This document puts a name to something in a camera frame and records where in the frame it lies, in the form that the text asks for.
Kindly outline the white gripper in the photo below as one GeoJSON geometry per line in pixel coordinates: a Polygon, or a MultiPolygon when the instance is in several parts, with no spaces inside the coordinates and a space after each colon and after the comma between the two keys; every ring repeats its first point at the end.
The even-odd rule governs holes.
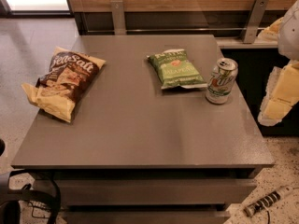
{"type": "Polygon", "coordinates": [[[299,0],[283,18],[263,29],[258,38],[278,41],[278,52],[290,59],[283,68],[273,68],[260,106],[258,122],[263,126],[275,126],[299,102],[299,0]]]}

